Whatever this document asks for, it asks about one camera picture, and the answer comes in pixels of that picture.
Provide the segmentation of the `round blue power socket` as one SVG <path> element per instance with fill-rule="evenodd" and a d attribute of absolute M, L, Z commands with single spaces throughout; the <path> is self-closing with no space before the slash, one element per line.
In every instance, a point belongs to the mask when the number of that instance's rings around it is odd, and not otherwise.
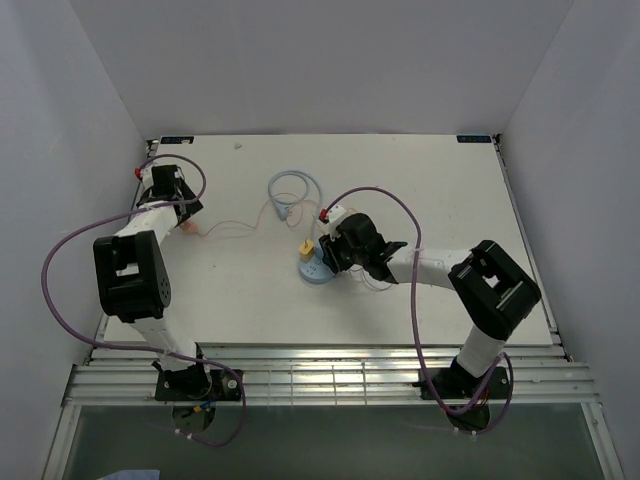
<path fill-rule="evenodd" d="M 322 285 L 333 280 L 336 274 L 324 262 L 323 255 L 313 255 L 298 262 L 301 278 L 312 285 Z"/>

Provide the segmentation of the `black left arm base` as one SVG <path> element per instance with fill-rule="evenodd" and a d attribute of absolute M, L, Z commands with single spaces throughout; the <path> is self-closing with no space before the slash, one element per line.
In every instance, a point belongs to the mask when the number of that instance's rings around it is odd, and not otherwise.
<path fill-rule="evenodd" d="M 221 403 L 241 400 L 239 381 L 244 372 L 235 369 L 208 370 L 202 365 L 172 372 L 159 371 L 153 399 L 172 405 L 171 420 L 177 434 L 194 440 L 214 422 Z"/>

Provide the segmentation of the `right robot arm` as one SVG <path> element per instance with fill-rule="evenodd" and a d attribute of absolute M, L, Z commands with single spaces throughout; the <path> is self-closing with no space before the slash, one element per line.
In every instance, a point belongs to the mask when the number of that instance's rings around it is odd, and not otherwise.
<path fill-rule="evenodd" d="M 474 397 L 488 384 L 487 371 L 507 340 L 541 300 L 539 286 L 496 242 L 469 250 L 418 249 L 387 241 L 371 218 L 334 207 L 319 217 L 322 260 L 332 273 L 361 267 L 387 284 L 418 284 L 455 292 L 473 327 L 451 364 L 454 390 Z"/>

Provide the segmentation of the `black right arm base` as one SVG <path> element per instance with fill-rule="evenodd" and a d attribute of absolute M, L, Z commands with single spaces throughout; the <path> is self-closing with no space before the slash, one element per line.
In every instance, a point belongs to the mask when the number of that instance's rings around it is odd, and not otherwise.
<path fill-rule="evenodd" d="M 469 375 L 466 371 L 454 367 L 430 369 L 432 383 L 443 400 L 464 400 L 467 402 L 476 393 L 482 379 Z M 491 418 L 492 400 L 508 400 L 512 394 L 512 384 L 507 369 L 498 366 L 491 374 L 487 386 L 481 390 L 479 399 L 466 413 L 455 416 L 446 413 L 453 428 L 466 434 L 478 434 L 486 431 L 494 421 Z"/>

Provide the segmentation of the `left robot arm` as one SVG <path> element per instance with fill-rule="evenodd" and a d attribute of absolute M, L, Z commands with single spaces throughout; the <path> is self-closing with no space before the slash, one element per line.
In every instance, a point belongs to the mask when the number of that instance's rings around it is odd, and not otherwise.
<path fill-rule="evenodd" d="M 200 347 L 167 316 L 172 291 L 160 244 L 203 205 L 176 165 L 147 166 L 137 176 L 144 187 L 142 211 L 93 243 L 100 304 L 157 350 L 155 368 L 171 391 L 201 399 L 211 390 L 212 376 L 196 361 Z"/>

